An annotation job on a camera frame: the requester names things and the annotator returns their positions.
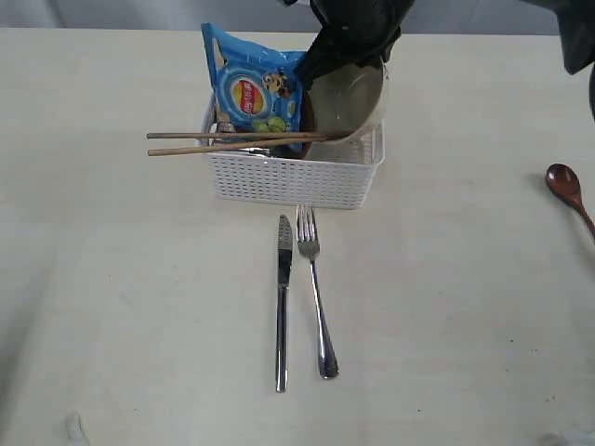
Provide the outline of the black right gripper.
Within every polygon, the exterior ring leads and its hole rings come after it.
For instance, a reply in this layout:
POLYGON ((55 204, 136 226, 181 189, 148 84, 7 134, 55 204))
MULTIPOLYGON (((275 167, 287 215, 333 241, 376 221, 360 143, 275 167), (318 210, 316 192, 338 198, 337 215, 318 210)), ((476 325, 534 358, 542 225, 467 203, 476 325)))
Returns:
POLYGON ((402 34, 401 25, 414 0, 311 1, 322 25, 297 65, 297 78, 310 90, 331 72, 376 57, 386 62, 402 34))

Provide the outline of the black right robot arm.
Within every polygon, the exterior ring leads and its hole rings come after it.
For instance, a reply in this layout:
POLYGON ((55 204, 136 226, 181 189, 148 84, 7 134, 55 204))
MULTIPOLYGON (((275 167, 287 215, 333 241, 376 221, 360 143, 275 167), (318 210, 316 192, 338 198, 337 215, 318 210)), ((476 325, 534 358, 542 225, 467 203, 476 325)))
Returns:
MULTIPOLYGON (((294 73, 307 89, 313 81, 344 66, 378 68, 390 59, 402 35, 402 22, 413 0, 311 1, 322 25, 294 73)), ((594 64, 594 3, 534 1, 557 18, 563 65, 574 75, 594 64)))

